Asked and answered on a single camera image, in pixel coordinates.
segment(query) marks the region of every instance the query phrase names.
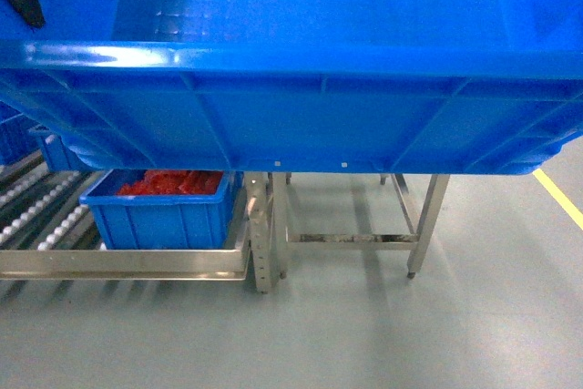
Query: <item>concrete floor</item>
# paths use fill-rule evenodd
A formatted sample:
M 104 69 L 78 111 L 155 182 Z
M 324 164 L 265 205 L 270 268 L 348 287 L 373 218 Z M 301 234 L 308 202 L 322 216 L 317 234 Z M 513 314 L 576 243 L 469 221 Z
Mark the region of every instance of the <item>concrete floor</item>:
M 582 208 L 583 141 L 544 169 Z M 295 230 L 404 227 L 376 176 L 289 190 Z M 405 262 L 294 251 L 265 296 L 251 281 L 0 282 L 0 387 L 583 387 L 583 231 L 533 176 L 452 177 L 411 282 Z

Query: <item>blue crate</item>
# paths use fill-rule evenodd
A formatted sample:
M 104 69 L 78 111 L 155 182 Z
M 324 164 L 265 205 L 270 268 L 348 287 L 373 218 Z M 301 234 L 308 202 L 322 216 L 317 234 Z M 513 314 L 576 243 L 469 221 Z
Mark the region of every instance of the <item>blue crate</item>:
M 583 131 L 583 0 L 41 3 L 0 93 L 96 168 L 517 174 Z
M 8 166 L 37 149 L 35 140 L 27 134 L 36 122 L 24 114 L 10 116 L 11 111 L 6 108 L 2 112 L 8 118 L 0 117 L 0 165 Z
M 111 250 L 212 250 L 222 248 L 240 177 L 225 173 L 214 195 L 115 196 L 144 170 L 111 170 L 79 199 L 89 205 Z
M 46 164 L 51 172 L 61 170 L 78 170 L 79 172 L 91 172 L 89 167 L 75 155 L 71 149 L 63 144 L 63 140 L 50 129 L 41 125 L 28 130 L 28 134 L 36 139 Z

